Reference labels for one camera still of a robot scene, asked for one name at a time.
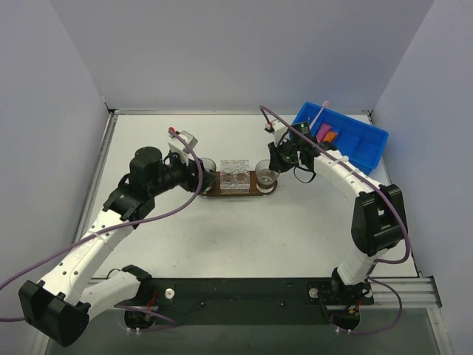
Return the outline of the clear textured toothbrush holder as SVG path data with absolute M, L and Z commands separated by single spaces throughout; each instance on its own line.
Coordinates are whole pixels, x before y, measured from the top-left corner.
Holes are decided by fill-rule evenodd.
M 220 191 L 223 194 L 247 194 L 250 187 L 249 160 L 220 161 Z

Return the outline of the magenta toothpaste tube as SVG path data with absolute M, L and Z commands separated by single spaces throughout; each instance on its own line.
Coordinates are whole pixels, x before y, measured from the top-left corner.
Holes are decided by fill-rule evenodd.
M 332 126 L 326 123 L 322 123 L 321 126 L 319 127 L 319 130 L 316 133 L 316 137 L 318 141 L 323 141 L 324 137 L 328 132 L 330 132 L 332 129 Z

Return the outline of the orange toothpaste tube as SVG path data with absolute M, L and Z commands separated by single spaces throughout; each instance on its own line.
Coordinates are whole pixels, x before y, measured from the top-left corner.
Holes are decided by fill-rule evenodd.
M 329 131 L 325 136 L 323 141 L 332 143 L 337 138 L 338 133 L 334 131 Z

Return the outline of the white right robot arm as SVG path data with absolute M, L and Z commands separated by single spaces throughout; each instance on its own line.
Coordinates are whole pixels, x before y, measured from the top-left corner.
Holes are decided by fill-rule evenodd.
M 273 135 L 270 169 L 283 173 L 302 168 L 330 182 L 353 203 L 351 248 L 333 270 L 332 281 L 335 294 L 360 291 L 374 268 L 387 262 L 385 254 L 408 234 L 401 190 L 364 174 L 332 143 L 318 142 L 306 124 L 274 120 L 265 129 Z

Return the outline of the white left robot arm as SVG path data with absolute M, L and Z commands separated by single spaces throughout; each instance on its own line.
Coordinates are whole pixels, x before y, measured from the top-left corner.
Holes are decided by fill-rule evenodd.
M 162 156 L 159 149 L 136 151 L 118 187 L 110 194 L 94 223 L 63 260 L 38 282 L 26 281 L 18 291 L 25 321 L 67 347 L 97 314 L 123 300 L 143 304 L 152 294 L 144 270 L 127 266 L 104 287 L 89 287 L 90 278 L 114 248 L 130 235 L 155 207 L 156 196 L 181 187 L 202 194 L 215 181 L 214 169 L 187 151 Z

